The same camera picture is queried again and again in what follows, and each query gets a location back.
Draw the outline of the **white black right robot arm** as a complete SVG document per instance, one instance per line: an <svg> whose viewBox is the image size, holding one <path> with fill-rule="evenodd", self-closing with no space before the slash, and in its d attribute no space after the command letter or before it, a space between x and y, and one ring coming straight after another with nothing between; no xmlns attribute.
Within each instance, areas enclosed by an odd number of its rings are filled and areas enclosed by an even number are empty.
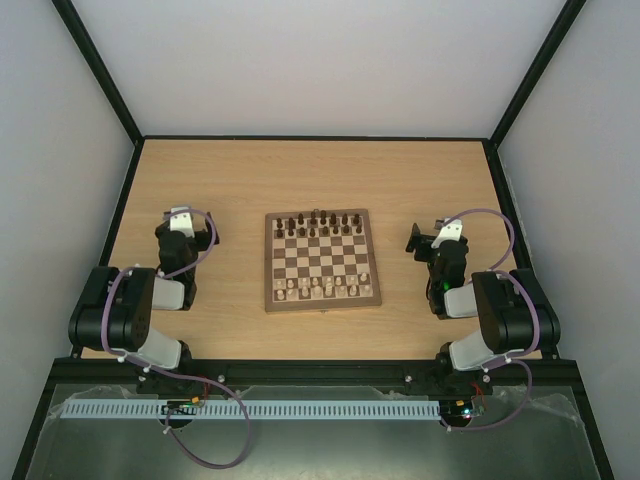
<svg viewBox="0 0 640 480"><path fill-rule="evenodd" d="M441 346L432 376L455 392L479 372L507 365L561 338L559 318L531 269L487 270L467 278L468 240L458 220L426 234L413 224L406 251L426 264L425 296L441 320L475 317L479 328Z"/></svg>

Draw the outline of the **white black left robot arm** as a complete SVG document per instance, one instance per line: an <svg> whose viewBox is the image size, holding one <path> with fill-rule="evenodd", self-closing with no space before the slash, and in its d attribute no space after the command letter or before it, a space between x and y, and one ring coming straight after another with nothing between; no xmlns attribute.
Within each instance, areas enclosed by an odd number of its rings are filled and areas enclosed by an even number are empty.
<svg viewBox="0 0 640 480"><path fill-rule="evenodd" d="M106 352L130 362L144 375L153 372L176 381L194 381L186 372L188 345L156 330L158 311L187 311L197 293L196 268L219 244L209 212L187 206L164 213L156 228L159 265L155 268L93 268L68 325L73 347Z"/></svg>

